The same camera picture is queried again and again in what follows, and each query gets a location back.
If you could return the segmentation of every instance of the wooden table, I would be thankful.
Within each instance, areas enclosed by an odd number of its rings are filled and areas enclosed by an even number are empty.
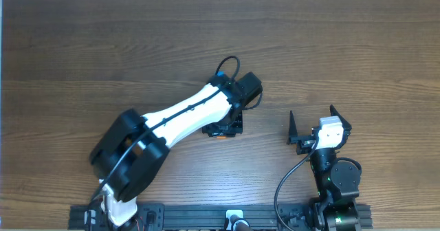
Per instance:
[[[66,228],[98,185],[88,155],[122,111],[196,93],[231,54],[263,81],[244,132],[196,132],[141,201],[271,204],[334,104],[353,125],[340,155],[364,169],[376,228],[440,226],[440,0],[4,0],[2,228]],[[226,71],[231,74],[234,63]],[[280,202],[316,196],[310,168]]]

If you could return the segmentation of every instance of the wood grain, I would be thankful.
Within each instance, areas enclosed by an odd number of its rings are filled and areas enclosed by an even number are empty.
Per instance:
[[[66,228],[97,186],[88,154],[116,116],[198,91],[221,59],[263,80],[230,140],[177,144],[141,201],[271,204],[334,104],[353,125],[341,155],[364,168],[376,228],[440,227],[440,0],[4,0],[2,228]],[[226,65],[231,72],[234,63]],[[280,202],[306,202],[308,166]]]

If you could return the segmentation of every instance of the wooden surface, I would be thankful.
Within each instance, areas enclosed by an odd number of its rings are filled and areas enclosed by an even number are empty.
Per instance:
[[[362,164],[376,228],[440,227],[440,0],[4,0],[2,228],[66,228],[97,184],[88,155],[122,111],[196,93],[240,57],[264,99],[244,132],[196,132],[139,197],[165,204],[271,204],[334,104],[353,125],[340,155]],[[228,63],[232,73],[234,63]],[[280,202],[316,196],[309,166]]]

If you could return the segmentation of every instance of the table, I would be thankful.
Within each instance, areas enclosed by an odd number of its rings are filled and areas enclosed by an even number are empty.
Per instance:
[[[66,228],[98,185],[88,155],[119,113],[169,107],[231,54],[263,81],[244,132],[196,132],[140,201],[271,204],[334,104],[353,125],[376,228],[440,226],[440,0],[4,0],[2,228]],[[234,63],[226,65],[231,74]],[[280,202],[316,196],[303,166]]]

